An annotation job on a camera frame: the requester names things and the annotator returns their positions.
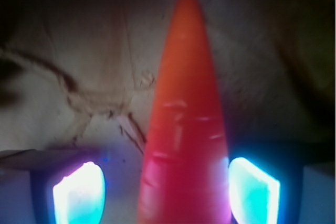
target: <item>cyan light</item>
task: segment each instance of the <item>cyan light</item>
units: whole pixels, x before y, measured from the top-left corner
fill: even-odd
[[[238,223],[277,223],[280,182],[245,158],[230,163],[229,193]]]
[[[56,224],[99,223],[105,204],[105,179],[93,162],[83,164],[53,187]]]

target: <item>red-orange plastic cone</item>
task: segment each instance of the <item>red-orange plastic cone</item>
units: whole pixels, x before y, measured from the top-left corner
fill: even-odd
[[[230,223],[222,108],[197,0],[177,2],[147,137],[138,223]]]

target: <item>glowing light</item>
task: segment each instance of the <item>glowing light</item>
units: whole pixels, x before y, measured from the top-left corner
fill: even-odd
[[[83,164],[53,187],[56,224],[99,223],[105,204],[100,167]]]
[[[229,193],[238,223],[277,223],[280,182],[245,158],[230,163]]]

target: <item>orange cone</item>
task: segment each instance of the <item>orange cone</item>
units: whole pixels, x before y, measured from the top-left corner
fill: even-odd
[[[228,153],[197,0],[178,0],[163,51],[138,223],[230,223]]]

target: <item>white light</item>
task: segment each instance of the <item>white light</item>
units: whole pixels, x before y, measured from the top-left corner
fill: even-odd
[[[93,162],[53,187],[56,224],[99,223],[105,203],[105,181]]]
[[[230,163],[229,193],[238,223],[277,223],[280,182],[245,158]]]

